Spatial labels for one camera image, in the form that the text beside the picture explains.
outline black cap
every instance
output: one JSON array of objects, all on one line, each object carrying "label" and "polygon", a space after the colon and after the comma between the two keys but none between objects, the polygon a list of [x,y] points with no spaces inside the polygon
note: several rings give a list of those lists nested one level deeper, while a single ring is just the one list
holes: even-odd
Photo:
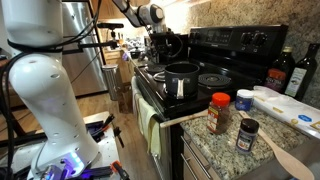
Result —
[{"label": "black cap", "polygon": [[257,133],[259,130],[259,123],[250,118],[244,118],[241,121],[240,128],[248,133]]}]

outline bottle label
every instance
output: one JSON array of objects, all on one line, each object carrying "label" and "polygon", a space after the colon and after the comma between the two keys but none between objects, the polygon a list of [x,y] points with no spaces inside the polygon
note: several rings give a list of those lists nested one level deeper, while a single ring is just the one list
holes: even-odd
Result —
[{"label": "bottle label", "polygon": [[212,132],[215,132],[217,130],[218,117],[219,117],[219,112],[215,110],[213,107],[209,106],[207,127]]},{"label": "bottle label", "polygon": [[244,98],[237,95],[236,101],[235,101],[235,107],[237,110],[250,111],[250,108],[253,103],[252,100],[253,100],[252,98]]},{"label": "bottle label", "polygon": [[264,86],[280,92],[285,84],[286,73],[279,69],[269,69]]},{"label": "bottle label", "polygon": [[256,134],[248,134],[240,129],[236,142],[236,149],[242,153],[249,153],[254,146],[255,140]]},{"label": "bottle label", "polygon": [[301,68],[295,68],[292,76],[290,78],[289,84],[287,86],[287,89],[285,91],[286,95],[295,97],[299,87],[303,81],[304,76],[306,75],[307,70],[301,69]]}]

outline wooden spoon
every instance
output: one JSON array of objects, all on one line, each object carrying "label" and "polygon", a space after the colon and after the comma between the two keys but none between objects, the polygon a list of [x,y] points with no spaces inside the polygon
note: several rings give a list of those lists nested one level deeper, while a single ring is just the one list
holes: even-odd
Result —
[{"label": "wooden spoon", "polygon": [[[250,118],[244,111],[239,111],[239,113],[243,118]],[[300,180],[314,180],[312,172],[304,164],[277,146],[261,128],[259,129],[258,134],[267,144],[269,144],[278,162],[288,173]]]},{"label": "wooden spoon", "polygon": [[208,115],[208,109],[203,110],[203,111],[198,112],[198,113],[195,113],[195,114],[192,114],[192,115],[189,115],[189,116],[184,116],[184,117],[181,117],[181,118],[177,118],[177,119],[173,119],[173,120],[170,120],[170,121],[166,121],[166,122],[160,123],[160,127],[161,128],[169,127],[169,126],[172,126],[174,124],[178,124],[178,123],[181,123],[181,122],[184,122],[184,121],[188,121],[190,119],[195,119],[195,118],[202,117],[202,116],[207,116],[207,115]]}]

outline dish towel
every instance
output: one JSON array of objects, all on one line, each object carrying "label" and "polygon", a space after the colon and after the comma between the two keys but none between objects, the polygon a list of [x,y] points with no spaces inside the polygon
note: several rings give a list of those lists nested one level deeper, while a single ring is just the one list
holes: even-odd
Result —
[{"label": "dish towel", "polygon": [[141,120],[141,113],[139,108],[139,99],[142,98],[141,92],[139,90],[139,87],[137,85],[136,77],[133,76],[131,78],[131,87],[132,87],[132,109],[133,114],[138,120],[138,126],[140,133],[143,135],[143,129],[142,129],[142,120]]},{"label": "dish towel", "polygon": [[138,110],[137,109],[137,104],[138,102],[136,101],[141,97],[141,92],[139,90],[139,87],[137,85],[137,79],[135,76],[131,78],[131,87],[132,87],[132,108],[133,108],[133,114],[135,115],[136,118],[138,118]]},{"label": "dish towel", "polygon": [[152,155],[161,156],[160,132],[159,123],[152,117],[156,115],[156,111],[143,98],[139,99],[139,109],[141,115],[141,124],[143,136],[147,140],[147,152]]}]

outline dark glass bottle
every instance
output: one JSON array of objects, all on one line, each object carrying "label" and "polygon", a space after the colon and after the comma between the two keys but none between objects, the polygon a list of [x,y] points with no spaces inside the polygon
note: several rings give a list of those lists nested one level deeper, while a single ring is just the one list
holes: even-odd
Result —
[{"label": "dark glass bottle", "polygon": [[264,86],[273,89],[279,93],[284,93],[290,76],[295,68],[295,61],[292,57],[292,47],[285,47],[268,70]]},{"label": "dark glass bottle", "polygon": [[310,44],[306,56],[297,62],[285,94],[301,101],[317,69],[315,59],[320,44]]}]

